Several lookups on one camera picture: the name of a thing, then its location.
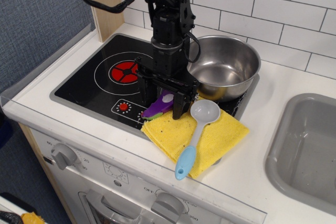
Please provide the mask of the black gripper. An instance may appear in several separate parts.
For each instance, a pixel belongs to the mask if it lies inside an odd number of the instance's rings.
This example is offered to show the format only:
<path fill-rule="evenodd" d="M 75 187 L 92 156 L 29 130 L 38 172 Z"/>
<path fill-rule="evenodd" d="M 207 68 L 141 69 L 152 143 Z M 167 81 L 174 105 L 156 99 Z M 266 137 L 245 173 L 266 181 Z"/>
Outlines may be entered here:
<path fill-rule="evenodd" d="M 198 81 L 187 71 L 188 49 L 152 48 L 149 56 L 138 56 L 138 87 L 144 105 L 149 107 L 157 97 L 157 88 L 175 92 L 173 119 L 178 120 L 196 97 Z"/>

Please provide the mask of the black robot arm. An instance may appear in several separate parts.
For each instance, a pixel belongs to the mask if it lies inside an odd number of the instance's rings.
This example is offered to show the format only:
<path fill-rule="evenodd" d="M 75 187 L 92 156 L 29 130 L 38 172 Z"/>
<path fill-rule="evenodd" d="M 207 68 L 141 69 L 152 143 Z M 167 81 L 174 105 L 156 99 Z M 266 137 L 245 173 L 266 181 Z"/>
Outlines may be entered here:
<path fill-rule="evenodd" d="M 135 0 L 124 0 L 116 6 L 107 6 L 94 0 L 86 4 L 118 14 Z M 139 91 L 145 105 L 156 100 L 157 89 L 173 93 L 173 119 L 187 112 L 196 97 L 198 81 L 187 72 L 187 65 L 198 60 L 189 56 L 190 41 L 198 42 L 191 33 L 195 15 L 190 0 L 145 0 L 148 4 L 153 36 L 150 58 L 137 57 Z"/>

